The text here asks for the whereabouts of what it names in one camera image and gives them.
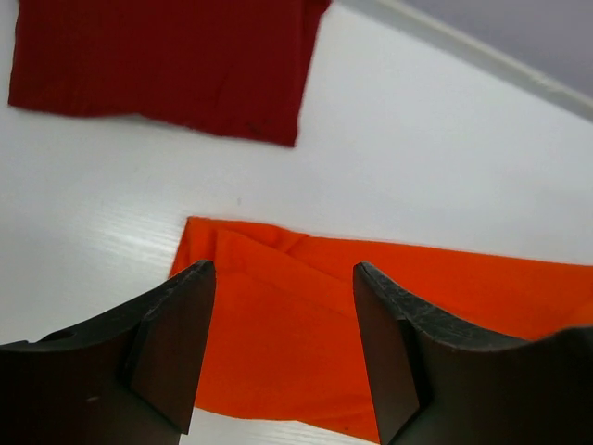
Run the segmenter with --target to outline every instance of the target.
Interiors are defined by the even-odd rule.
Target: black plastic part
[[[503,336],[368,263],[354,287],[383,445],[593,444],[593,327]]]
[[[176,445],[187,434],[214,304],[201,261],[37,343],[0,346],[0,443]]]

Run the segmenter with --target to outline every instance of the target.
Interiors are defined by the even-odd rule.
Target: orange cloth
[[[214,260],[217,294],[196,406],[299,420],[378,441],[352,297],[370,261],[482,327],[535,339],[593,324],[593,267],[190,218],[171,273]]]

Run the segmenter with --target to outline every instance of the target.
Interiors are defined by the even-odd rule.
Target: tabletop
[[[0,2],[5,104],[18,2]],[[339,4],[296,149],[0,107],[0,343],[167,277],[189,215],[593,264],[593,124]],[[183,444],[363,443],[196,410]]]

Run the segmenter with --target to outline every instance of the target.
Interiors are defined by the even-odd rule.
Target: folded cloth
[[[593,324],[593,267],[299,234],[190,218],[171,273],[215,261],[196,406],[378,441],[352,296],[370,261],[411,292],[501,333]]]
[[[293,146],[330,0],[20,0],[8,102]]]

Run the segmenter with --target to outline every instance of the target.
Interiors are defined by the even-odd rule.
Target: white table
[[[2,104],[17,9],[0,2]],[[0,343],[159,284],[191,214],[592,264],[593,125],[340,5],[293,151],[1,107]],[[196,411],[183,443],[360,442]]]

